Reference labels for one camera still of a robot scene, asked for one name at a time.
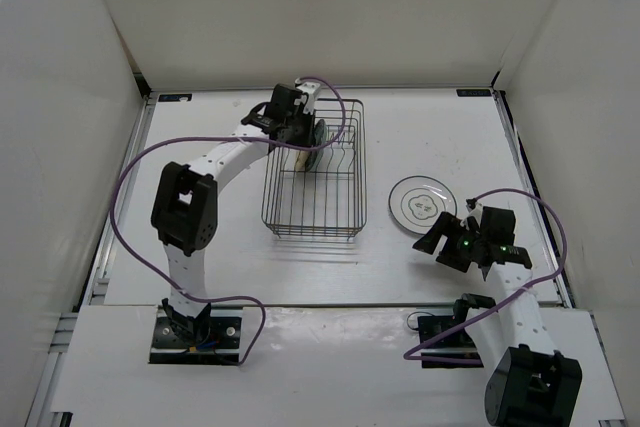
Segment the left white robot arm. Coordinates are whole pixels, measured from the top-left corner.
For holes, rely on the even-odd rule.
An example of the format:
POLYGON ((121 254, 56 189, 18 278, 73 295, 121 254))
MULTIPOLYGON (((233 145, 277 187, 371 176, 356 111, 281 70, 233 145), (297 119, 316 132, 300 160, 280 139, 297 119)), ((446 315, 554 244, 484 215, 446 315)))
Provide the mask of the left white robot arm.
POLYGON ((151 225, 167 255, 169 276, 177 285, 162 301, 178 339, 188 347, 206 342, 211 306, 196 302, 206 294, 204 250, 218 226, 218 196, 236 176, 274 149, 274 141, 311 148, 317 134, 315 101, 321 84, 297 81, 278 84, 264 107, 256 106, 240 121, 232 136, 187 164, 168 163, 152 208, 151 225))

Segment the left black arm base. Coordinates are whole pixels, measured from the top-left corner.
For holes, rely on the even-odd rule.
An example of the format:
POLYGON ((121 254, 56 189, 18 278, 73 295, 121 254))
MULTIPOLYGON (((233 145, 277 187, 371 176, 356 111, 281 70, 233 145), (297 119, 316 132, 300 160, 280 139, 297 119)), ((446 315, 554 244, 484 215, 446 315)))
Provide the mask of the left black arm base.
POLYGON ((162 300, 148 362, 158 365, 235 365, 239 362, 242 310, 199 304, 184 316, 162 300))

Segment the beige plate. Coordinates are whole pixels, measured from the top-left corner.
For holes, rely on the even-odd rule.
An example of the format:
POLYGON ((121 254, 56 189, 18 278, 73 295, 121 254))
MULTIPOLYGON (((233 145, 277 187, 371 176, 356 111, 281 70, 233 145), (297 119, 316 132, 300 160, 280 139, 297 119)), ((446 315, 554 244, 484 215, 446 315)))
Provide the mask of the beige plate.
POLYGON ((298 151, 295 164, 294 164, 294 170, 297 172, 304 172, 306 170, 306 164, 309 159, 309 156, 310 156, 310 153, 308 151, 302 151, 302 150, 298 151))

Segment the white plate with dark rim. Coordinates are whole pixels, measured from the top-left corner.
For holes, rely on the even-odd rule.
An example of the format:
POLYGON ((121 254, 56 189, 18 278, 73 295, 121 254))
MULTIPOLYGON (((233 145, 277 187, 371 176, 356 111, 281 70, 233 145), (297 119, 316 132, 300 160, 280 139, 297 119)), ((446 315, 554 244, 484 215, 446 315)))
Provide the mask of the white plate with dark rim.
POLYGON ((388 209, 395 224, 414 235, 426 234, 443 212, 458 215, 453 192, 439 180, 422 175, 399 180, 389 193, 388 209))

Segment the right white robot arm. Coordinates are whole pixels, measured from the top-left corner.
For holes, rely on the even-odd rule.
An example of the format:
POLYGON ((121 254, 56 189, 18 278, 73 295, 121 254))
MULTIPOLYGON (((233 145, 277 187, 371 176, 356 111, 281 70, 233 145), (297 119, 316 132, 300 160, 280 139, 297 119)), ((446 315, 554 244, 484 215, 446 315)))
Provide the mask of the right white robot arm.
POLYGON ((492 426, 567 426, 582 383, 579 362, 560 352, 540 313, 528 251, 515 245, 511 210, 474 205, 466 219, 439 215, 414 245, 460 272, 477 265, 489 295, 455 303, 449 334, 475 346, 488 374, 484 411, 492 426))

